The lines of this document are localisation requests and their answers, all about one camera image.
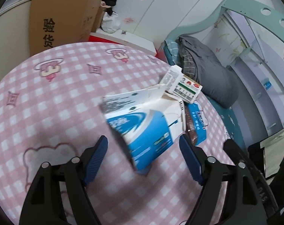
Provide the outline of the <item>white medicine box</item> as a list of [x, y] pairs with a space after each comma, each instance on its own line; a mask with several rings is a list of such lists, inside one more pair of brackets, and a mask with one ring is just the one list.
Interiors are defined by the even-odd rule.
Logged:
[[163, 76], [160, 84], [166, 85], [166, 92], [193, 104], [202, 90], [202, 86], [182, 73], [179, 66], [171, 66]]

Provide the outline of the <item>blue white carton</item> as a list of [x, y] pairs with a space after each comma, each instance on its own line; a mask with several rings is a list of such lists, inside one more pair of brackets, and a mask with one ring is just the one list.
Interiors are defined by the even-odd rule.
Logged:
[[184, 102], [157, 84], [148, 88], [106, 95], [101, 110], [109, 126], [122, 137], [134, 169], [151, 163], [186, 130]]

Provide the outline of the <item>teal bed sheet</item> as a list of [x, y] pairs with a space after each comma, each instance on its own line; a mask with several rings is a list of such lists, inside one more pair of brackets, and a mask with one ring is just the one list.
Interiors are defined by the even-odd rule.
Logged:
[[[165, 57], [168, 61], [168, 64], [178, 65], [182, 67], [181, 65], [181, 57], [179, 53], [179, 45], [177, 42], [172, 41], [170, 39], [167, 39], [164, 41], [163, 46]], [[226, 109], [223, 108], [219, 103], [217, 103], [214, 99], [210, 98], [205, 94], [208, 101], [212, 104], [214, 109], [217, 111], [219, 116], [221, 117], [224, 126], [226, 127], [230, 137], [237, 143], [237, 145], [244, 151], [246, 151], [245, 142], [243, 140], [242, 132], [240, 130], [240, 126], [238, 123], [238, 120], [236, 118], [236, 115], [232, 109], [232, 107]]]

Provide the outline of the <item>blue snack wrapper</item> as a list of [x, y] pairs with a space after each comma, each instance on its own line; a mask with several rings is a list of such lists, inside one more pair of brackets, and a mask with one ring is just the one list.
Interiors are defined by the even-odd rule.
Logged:
[[186, 133], [194, 146], [207, 139], [208, 120], [200, 103], [195, 100], [193, 104], [185, 105]]

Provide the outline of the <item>grey folded quilt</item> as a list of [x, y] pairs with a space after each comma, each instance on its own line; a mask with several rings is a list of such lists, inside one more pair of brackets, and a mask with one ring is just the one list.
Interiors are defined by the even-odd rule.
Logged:
[[199, 83], [202, 92], [223, 108], [231, 107], [239, 97], [238, 78], [222, 66], [213, 51], [195, 37], [180, 36], [179, 66], [182, 72]]

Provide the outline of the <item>pink checkered bed cover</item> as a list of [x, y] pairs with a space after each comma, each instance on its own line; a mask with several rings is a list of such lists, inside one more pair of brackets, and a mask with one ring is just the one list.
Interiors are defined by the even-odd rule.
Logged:
[[108, 151], [87, 193], [102, 224], [185, 224], [201, 187], [177, 143], [136, 173], [100, 110], [102, 98], [157, 84], [167, 63], [130, 47], [76, 43], [25, 60], [0, 81], [0, 206], [18, 224], [40, 165], [69, 161], [101, 135]]

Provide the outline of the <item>red storage bench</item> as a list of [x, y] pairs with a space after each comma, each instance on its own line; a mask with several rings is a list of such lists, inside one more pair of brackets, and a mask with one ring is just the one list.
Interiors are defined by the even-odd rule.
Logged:
[[162, 49], [159, 49], [159, 51], [157, 51], [152, 41], [132, 34], [128, 31], [122, 31], [121, 29], [112, 34], [109, 34], [99, 28], [96, 30], [96, 32], [90, 33], [88, 40], [90, 42], [105, 42], [130, 46], [149, 55], [155, 56], [164, 62], [167, 62], [164, 51]]

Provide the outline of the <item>white curved cabinet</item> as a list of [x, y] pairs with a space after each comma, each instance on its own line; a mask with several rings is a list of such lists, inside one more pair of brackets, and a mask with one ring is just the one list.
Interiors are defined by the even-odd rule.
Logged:
[[30, 57], [30, 3], [31, 0], [8, 0], [0, 9], [0, 81]]

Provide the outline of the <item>small brown cardboard box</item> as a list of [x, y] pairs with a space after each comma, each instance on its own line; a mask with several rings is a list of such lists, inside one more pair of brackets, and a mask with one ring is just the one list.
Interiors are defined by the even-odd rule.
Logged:
[[101, 26], [101, 22], [102, 22], [105, 12], [106, 12], [106, 8], [98, 9], [97, 14], [95, 16], [93, 26], [92, 26], [92, 30], [91, 30], [92, 33], [96, 32], [96, 30]]

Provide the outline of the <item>white plastic bag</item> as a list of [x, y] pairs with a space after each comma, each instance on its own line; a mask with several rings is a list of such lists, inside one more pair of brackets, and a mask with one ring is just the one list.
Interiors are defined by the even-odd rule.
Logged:
[[109, 15], [107, 12], [105, 12], [101, 22], [101, 28], [109, 34], [115, 33], [117, 30], [119, 30], [121, 28], [121, 23], [119, 21], [118, 14], [113, 12], [111, 15]]

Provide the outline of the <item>large brown cardboard box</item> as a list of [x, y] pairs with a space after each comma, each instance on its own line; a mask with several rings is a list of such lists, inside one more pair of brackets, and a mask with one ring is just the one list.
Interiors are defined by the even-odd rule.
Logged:
[[88, 41], [101, 1], [32, 0], [28, 29], [30, 55]]

